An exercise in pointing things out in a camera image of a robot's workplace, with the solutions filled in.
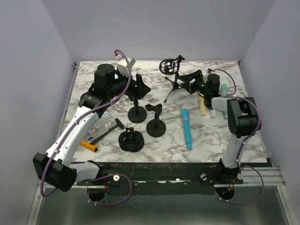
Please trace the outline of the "short black clip stand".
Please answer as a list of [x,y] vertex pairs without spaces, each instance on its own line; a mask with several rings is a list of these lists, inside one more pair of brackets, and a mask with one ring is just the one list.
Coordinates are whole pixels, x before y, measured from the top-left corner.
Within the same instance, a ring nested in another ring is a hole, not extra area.
[[159,118],[162,113],[162,104],[158,105],[151,105],[147,104],[145,106],[147,111],[153,111],[155,113],[154,119],[150,120],[147,123],[146,131],[152,137],[161,137],[166,132],[166,125],[165,123]]

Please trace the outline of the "black shock-mount round stand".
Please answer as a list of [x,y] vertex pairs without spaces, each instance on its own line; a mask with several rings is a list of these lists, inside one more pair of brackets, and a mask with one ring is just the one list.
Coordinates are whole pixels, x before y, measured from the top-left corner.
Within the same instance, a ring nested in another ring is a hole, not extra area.
[[123,151],[139,152],[144,147],[144,137],[141,132],[134,130],[133,127],[125,128],[119,135],[119,146]]

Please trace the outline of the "tall black clip stand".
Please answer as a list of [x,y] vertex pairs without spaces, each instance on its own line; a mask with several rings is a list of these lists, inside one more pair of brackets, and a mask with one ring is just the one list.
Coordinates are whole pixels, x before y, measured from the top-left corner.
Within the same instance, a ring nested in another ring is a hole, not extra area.
[[135,124],[142,123],[146,120],[147,112],[143,107],[139,106],[138,104],[139,94],[137,91],[133,93],[133,97],[134,106],[128,111],[128,119]]

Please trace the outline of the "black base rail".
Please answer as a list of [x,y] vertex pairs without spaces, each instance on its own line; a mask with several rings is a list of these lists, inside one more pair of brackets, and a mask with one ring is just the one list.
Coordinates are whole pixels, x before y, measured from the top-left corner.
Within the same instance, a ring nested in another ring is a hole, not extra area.
[[119,174],[120,180],[79,181],[88,190],[107,187],[110,195],[213,195],[215,185],[243,184],[240,170],[224,169],[220,163],[108,163],[96,162],[97,177]]

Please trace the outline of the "white microphone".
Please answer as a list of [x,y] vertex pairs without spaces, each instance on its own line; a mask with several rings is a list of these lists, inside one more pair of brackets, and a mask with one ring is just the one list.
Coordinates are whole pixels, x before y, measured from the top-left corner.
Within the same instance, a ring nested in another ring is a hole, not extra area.
[[216,118],[216,110],[210,110],[210,117],[213,119],[213,118]]

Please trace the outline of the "orange yellow tool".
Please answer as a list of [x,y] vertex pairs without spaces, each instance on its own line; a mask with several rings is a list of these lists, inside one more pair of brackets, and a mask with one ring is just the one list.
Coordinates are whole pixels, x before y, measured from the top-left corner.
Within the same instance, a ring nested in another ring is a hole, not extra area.
[[81,141],[80,146],[92,151],[92,152],[97,152],[98,151],[98,146],[92,145],[86,141]]

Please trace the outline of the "clear plastic screw box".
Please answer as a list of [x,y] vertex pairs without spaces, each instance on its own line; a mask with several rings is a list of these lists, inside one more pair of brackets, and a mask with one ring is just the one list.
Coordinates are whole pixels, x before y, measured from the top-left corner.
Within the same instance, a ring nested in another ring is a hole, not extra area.
[[84,137],[84,141],[91,141],[102,135],[116,124],[113,115],[109,111],[105,111],[102,117],[95,123]]

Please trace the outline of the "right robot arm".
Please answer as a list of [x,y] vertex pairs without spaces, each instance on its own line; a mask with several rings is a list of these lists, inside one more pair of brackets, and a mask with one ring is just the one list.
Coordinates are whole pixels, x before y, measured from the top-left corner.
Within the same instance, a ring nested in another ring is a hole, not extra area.
[[202,94],[206,108],[227,113],[231,137],[221,158],[224,167],[215,173],[217,181],[225,184],[233,178],[230,169],[240,166],[240,159],[248,140],[261,128],[261,118],[255,100],[252,97],[236,96],[235,92],[221,95],[220,76],[215,73],[208,74],[204,79],[202,71],[197,70],[177,78],[182,81],[180,86],[190,94]]

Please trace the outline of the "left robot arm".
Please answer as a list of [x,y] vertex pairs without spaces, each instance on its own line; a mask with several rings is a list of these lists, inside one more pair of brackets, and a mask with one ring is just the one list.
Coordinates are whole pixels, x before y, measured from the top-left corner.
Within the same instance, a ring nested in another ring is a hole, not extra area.
[[48,183],[60,191],[68,191],[75,182],[89,180],[93,185],[103,182],[104,174],[93,162],[72,166],[73,156],[87,132],[104,112],[127,95],[130,101],[142,99],[151,91],[142,76],[131,76],[127,66],[98,65],[94,82],[80,97],[76,112],[54,144],[44,153],[36,153],[33,164],[41,183]]

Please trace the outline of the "beige microphone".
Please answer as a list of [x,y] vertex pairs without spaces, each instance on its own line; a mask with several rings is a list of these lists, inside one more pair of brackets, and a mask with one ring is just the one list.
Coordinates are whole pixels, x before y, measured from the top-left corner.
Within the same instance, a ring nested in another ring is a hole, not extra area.
[[201,116],[206,116],[206,106],[204,104],[204,97],[200,92],[197,92],[198,98],[199,98],[199,108],[200,108],[200,114]]

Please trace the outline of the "mint green microphone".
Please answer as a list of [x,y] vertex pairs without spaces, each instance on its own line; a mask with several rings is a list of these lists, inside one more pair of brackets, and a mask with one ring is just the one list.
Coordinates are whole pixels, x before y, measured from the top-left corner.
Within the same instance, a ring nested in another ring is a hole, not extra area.
[[[221,96],[225,96],[225,95],[228,94],[228,92],[229,92],[229,89],[228,89],[227,84],[225,84],[225,83],[221,84],[221,85],[220,85],[220,89],[219,89],[219,94],[220,94]],[[222,111],[222,115],[223,115],[224,120],[227,120],[227,119],[228,119],[228,114],[227,114],[227,112]]]

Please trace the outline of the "blue microphone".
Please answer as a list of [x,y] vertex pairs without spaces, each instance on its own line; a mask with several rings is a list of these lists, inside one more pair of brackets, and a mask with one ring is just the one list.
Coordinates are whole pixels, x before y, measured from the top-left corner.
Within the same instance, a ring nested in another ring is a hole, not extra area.
[[186,108],[181,109],[181,119],[183,123],[183,133],[185,138],[185,143],[188,150],[192,150],[192,136],[189,123],[189,112]]

